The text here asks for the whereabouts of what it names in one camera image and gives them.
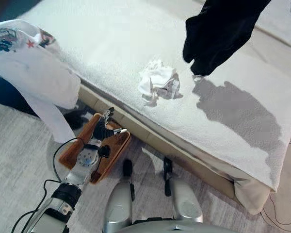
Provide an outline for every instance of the floor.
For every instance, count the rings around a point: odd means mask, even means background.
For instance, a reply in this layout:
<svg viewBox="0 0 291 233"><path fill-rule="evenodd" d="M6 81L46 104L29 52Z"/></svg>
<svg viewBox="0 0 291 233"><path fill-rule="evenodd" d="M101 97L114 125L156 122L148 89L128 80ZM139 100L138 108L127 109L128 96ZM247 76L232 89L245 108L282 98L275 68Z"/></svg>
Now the floor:
<svg viewBox="0 0 291 233"><path fill-rule="evenodd" d="M0 233L9 232L23 213L36 207L43 196L45 179L55 179L51 158L58 146L39 119L0 105ZM163 155L133 138L110 175L97 185L86 188L68 223L70 232L101 232L104 207L121 176L121 164L125 158L133 162L134 220L172 217L171 200L165 197L163 189ZM57 167L63 177L66 168L60 164ZM193 187L205 223L240 233L283 232L269 226L261 215L251 216L242 206L179 166L175 165L175 172ZM48 197L55 188L56 184L47 185ZM20 232L23 224L24 220L16 232Z"/></svg>

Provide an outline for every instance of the robotic hand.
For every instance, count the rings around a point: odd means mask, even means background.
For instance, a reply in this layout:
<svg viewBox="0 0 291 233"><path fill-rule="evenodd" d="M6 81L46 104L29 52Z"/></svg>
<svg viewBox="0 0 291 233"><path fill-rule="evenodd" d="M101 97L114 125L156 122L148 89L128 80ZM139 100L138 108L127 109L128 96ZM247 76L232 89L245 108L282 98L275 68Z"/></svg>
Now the robotic hand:
<svg viewBox="0 0 291 233"><path fill-rule="evenodd" d="M69 221L76 203L89 183L91 174L99 166L99 150L103 139L124 133L126 129L108 130L105 126L113 115L114 108L108 109L96 125L93 136L83 147L77 162L59 187L34 214L23 232L25 233L68 233Z"/></svg>

